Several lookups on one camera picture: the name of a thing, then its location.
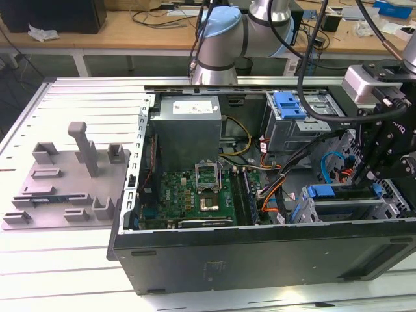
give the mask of motherboard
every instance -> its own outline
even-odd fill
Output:
[[[139,224],[146,229],[255,224],[260,188],[256,170],[163,172],[159,201],[143,206]]]

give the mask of green circuit board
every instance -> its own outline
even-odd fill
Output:
[[[183,185],[181,179],[186,179],[185,185]],[[199,182],[212,183],[215,182],[215,177],[202,171]],[[204,192],[198,194],[195,171],[166,172],[162,177],[159,216],[161,218],[224,217],[235,220],[228,172],[222,172],[221,184],[222,188],[218,193]],[[206,199],[207,196],[211,199],[209,200],[212,205],[211,208],[202,207],[201,199]]]
[[[199,183],[214,183],[214,170],[200,170]],[[196,173],[164,172],[161,178],[159,203],[156,207],[146,207],[143,215],[146,229],[163,229],[173,221],[198,219],[227,219],[236,226],[236,215],[231,191],[230,173],[221,170],[220,188],[198,191]],[[249,184],[254,195],[260,188],[259,174],[248,171]]]

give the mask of ram slot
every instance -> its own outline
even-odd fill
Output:
[[[230,169],[229,181],[231,183],[231,195],[233,196],[235,218],[238,226],[247,226],[246,210],[244,209],[244,198],[241,192],[239,177],[236,172]]]
[[[250,216],[248,223],[249,225],[253,225],[257,223],[259,216],[257,214],[257,207],[255,205],[252,191],[250,188],[250,182],[248,180],[247,171],[245,170],[240,171],[239,177],[240,177],[241,190],[244,193],[244,203],[245,203],[246,214]]]

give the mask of chip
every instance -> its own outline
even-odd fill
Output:
[[[220,206],[218,204],[218,194],[209,193],[200,195],[200,210],[201,211],[218,211]]]

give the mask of floor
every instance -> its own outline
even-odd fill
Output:
[[[70,56],[64,55],[33,55],[31,62],[46,77],[77,77],[77,68]],[[187,57],[134,57],[135,70],[127,70],[125,57],[117,56],[88,56],[86,58],[93,76],[120,77],[135,76],[184,76],[187,74]],[[329,66],[347,66],[353,61],[324,60]],[[236,67],[244,67],[244,60],[237,60]],[[285,60],[279,58],[253,59],[251,75],[278,76],[283,74]],[[333,71],[317,68],[314,75],[330,76],[344,75],[344,71]],[[0,140],[12,127],[14,121],[30,101],[36,88],[42,83],[42,78],[27,66],[23,58],[16,70],[0,70]]]

